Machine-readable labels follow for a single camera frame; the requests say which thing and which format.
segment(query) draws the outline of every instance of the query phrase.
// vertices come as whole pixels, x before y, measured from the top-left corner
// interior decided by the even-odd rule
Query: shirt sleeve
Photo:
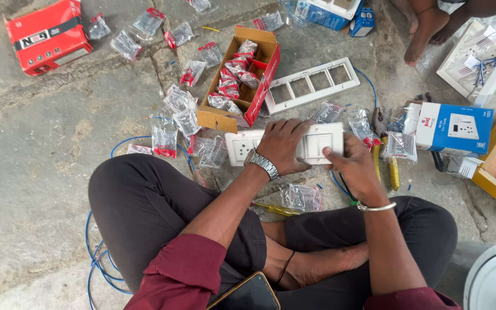
[[[141,287],[125,310],[205,309],[210,294],[219,291],[226,252],[203,236],[177,236],[143,271]]]
[[[462,310],[452,299],[429,287],[371,296],[365,301],[363,308],[365,310]]]

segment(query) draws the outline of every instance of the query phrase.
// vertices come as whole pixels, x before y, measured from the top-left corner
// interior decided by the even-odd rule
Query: yellow wire
[[[203,26],[204,29],[209,29],[209,30],[213,30],[215,32],[220,32],[219,30],[215,29],[215,28],[210,28],[210,27],[205,27]]]

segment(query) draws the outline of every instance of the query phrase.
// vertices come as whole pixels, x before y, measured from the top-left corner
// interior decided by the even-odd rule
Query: man
[[[279,175],[309,169],[295,152],[310,125],[270,122],[257,153]],[[353,135],[344,139],[345,157],[323,149],[332,162],[325,168],[344,175],[366,212],[349,207],[260,222],[248,206],[272,173],[256,163],[221,194],[148,155],[118,156],[99,166],[89,202],[134,293],[126,309],[202,310],[263,271],[279,289],[283,310],[460,310],[429,288],[456,247],[452,216],[415,197],[388,199],[367,148]]]
[[[414,67],[424,54],[428,43],[444,44],[470,18],[496,15],[496,1],[489,0],[443,0],[463,3],[451,15],[437,7],[436,0],[391,0],[403,12],[409,22],[409,48],[405,63]]]

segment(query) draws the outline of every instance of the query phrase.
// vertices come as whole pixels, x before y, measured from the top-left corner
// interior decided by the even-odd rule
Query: red product box
[[[6,21],[22,71],[44,74],[92,52],[83,30],[80,5],[80,0],[60,0]]]
[[[225,63],[234,58],[234,54],[237,53],[240,45],[247,39],[258,45],[257,53],[252,60],[249,60],[248,71],[254,73],[261,83],[257,89],[250,89],[248,86],[241,84],[238,99],[232,100],[244,112],[244,116],[238,116],[234,113],[212,108],[208,103],[208,95],[216,91],[221,78],[221,70],[225,67]],[[273,32],[242,26],[235,27],[235,36],[227,48],[204,102],[196,112],[198,125],[233,133],[237,133],[237,126],[251,128],[264,102],[265,95],[269,91],[269,85],[275,72],[277,72],[279,62],[280,48]]]

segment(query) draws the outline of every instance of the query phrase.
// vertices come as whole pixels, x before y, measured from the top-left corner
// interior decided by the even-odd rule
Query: leg
[[[464,25],[471,17],[491,17],[496,15],[496,1],[488,0],[468,0],[455,10],[449,22],[434,36],[431,37],[430,43],[444,44],[451,36],[457,32],[458,28]]]
[[[89,203],[109,252],[132,292],[162,246],[219,193],[184,177],[164,160],[143,154],[109,159],[89,182]],[[247,211],[225,261],[249,275],[265,264],[265,235]]]
[[[409,0],[418,19],[418,28],[405,52],[405,63],[416,66],[431,37],[449,21],[449,15],[438,9],[435,0]]]
[[[391,200],[397,203],[395,211],[407,246],[427,284],[434,287],[456,247],[454,219],[444,208],[419,198],[405,196]],[[359,244],[366,240],[363,215],[350,207],[289,217],[284,223],[284,238],[289,249],[300,252]],[[285,310],[304,306],[360,309],[370,295],[369,267],[365,263],[316,285],[279,292],[277,297]]]
[[[414,14],[413,9],[410,7],[409,1],[407,0],[390,0],[390,1],[407,18],[407,21],[409,23],[409,39],[412,39],[414,33],[417,31],[418,19],[417,16]]]

